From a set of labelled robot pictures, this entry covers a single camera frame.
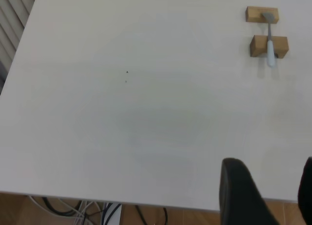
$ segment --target black cable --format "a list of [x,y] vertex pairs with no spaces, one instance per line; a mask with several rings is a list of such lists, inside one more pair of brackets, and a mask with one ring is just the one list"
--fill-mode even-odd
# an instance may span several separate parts
[[140,216],[140,218],[141,218],[143,224],[144,224],[144,225],[147,225],[147,222],[145,221],[144,216],[143,216],[143,214],[142,214],[140,208],[138,207],[138,205],[136,205],[136,210],[137,210],[137,212],[138,212],[138,214],[139,214],[139,216]]
[[109,207],[112,206],[112,204],[113,204],[113,203],[108,203],[107,207],[106,207],[105,210],[103,211],[102,218],[101,218],[101,225],[104,224],[105,215],[106,215],[106,213],[107,213]]
[[118,204],[115,209],[112,211],[112,213],[110,213],[110,215],[108,216],[105,225],[108,225],[109,220],[111,219],[112,215],[116,212],[116,210],[121,206],[121,204]]
[[[166,209],[165,207],[163,207],[163,209],[164,209],[165,219],[166,219],[166,220],[165,220],[165,225],[168,225],[168,213],[167,213],[167,209]],[[147,225],[147,222],[145,221],[144,216],[143,216],[143,214],[142,214],[140,208],[138,207],[138,205],[136,205],[136,210],[137,210],[137,212],[138,212],[138,214],[139,214],[139,216],[140,216],[140,218],[141,218],[143,224],[144,224],[144,225]]]
[[165,212],[165,217],[166,217],[166,221],[165,221],[165,225],[168,225],[168,214],[167,214],[167,210],[165,207],[163,207],[164,212]]
[[[58,214],[58,215],[60,215],[60,216],[65,216],[65,217],[72,217],[74,214],[76,214],[76,212],[75,212],[74,210],[72,210],[72,209],[71,209],[71,210],[68,210],[68,211],[64,211],[64,212],[58,211],[58,210],[56,210],[56,209],[53,208],[53,206],[50,204],[48,198],[43,197],[42,199],[43,199],[43,202],[45,203],[45,205],[48,207],[48,209],[49,209],[50,211],[52,211],[53,213],[55,213],[55,214]],[[77,203],[77,205],[75,206],[75,209],[76,209],[76,210],[79,210],[80,205],[81,205],[81,201],[79,201],[79,202]]]

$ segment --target white cable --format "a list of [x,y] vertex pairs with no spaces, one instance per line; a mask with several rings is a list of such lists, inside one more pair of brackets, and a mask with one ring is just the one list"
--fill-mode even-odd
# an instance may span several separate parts
[[[98,211],[101,212],[101,208],[99,207],[98,203],[97,202],[94,202],[94,204],[96,204],[97,208],[98,208]],[[101,221],[102,221],[102,216],[99,217],[99,224],[101,224]]]
[[[73,208],[72,206],[70,206],[69,204],[65,203],[64,201],[62,201],[61,199],[58,199],[61,203],[63,203],[65,206],[67,206],[68,208],[72,209],[73,211],[75,211],[77,214],[80,214],[83,218],[84,218],[84,214],[80,213],[78,210],[76,210],[75,208]],[[91,225],[93,225],[93,222],[91,222],[89,219],[86,218],[86,221],[88,223],[90,223]]]
[[79,217],[66,217],[66,216],[61,216],[61,215],[58,215],[58,214],[55,214],[55,213],[52,213],[51,211],[47,210],[46,208],[44,208],[42,205],[40,205],[32,196],[28,196],[34,204],[36,204],[39,208],[43,209],[45,212],[55,216],[55,217],[61,217],[61,218],[65,218],[65,219],[83,219],[82,218],[79,218]]
[[93,202],[88,203],[88,202],[86,201],[86,206],[83,208],[83,210],[82,210],[81,213],[84,214],[84,212],[86,211],[86,209],[87,209],[92,203],[93,203]]
[[[83,207],[83,204],[85,203],[85,201],[82,201],[81,203],[80,203],[80,206],[79,206],[79,211],[80,211],[80,209]],[[77,219],[77,218],[75,218],[75,221],[74,221],[74,225],[77,225],[77,223],[78,223],[78,221],[80,221],[79,219]]]

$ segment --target tool handle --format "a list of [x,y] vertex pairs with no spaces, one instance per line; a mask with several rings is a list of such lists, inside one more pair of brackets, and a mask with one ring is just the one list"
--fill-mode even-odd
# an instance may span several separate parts
[[269,67],[274,67],[275,66],[275,56],[274,56],[274,47],[273,47],[272,41],[268,41],[267,56],[268,56]]

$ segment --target wooden floor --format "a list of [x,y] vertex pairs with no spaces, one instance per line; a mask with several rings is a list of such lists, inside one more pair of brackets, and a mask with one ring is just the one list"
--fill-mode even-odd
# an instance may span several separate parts
[[[76,201],[67,201],[74,205]],[[59,210],[62,206],[56,199],[51,203]],[[297,204],[267,202],[272,214],[281,225],[304,225],[305,222]],[[163,225],[164,213],[160,207],[140,206],[148,225]],[[187,209],[168,208],[168,225],[219,225],[218,213],[194,211]],[[37,207],[28,197],[0,194],[0,224],[1,225],[72,225],[73,219],[54,217]],[[99,224],[99,216],[94,216],[92,222]],[[143,225],[133,205],[123,205],[120,225]]]

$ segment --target metal tool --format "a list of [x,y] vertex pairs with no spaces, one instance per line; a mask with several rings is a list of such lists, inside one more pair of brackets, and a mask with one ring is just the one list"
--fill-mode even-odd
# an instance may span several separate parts
[[269,23],[269,29],[268,29],[268,50],[267,50],[268,65],[269,65],[269,67],[274,67],[275,66],[275,57],[274,57],[274,46],[273,46],[272,35],[271,35],[271,23],[274,22],[275,17],[271,13],[262,13],[262,15],[265,17],[265,19]]

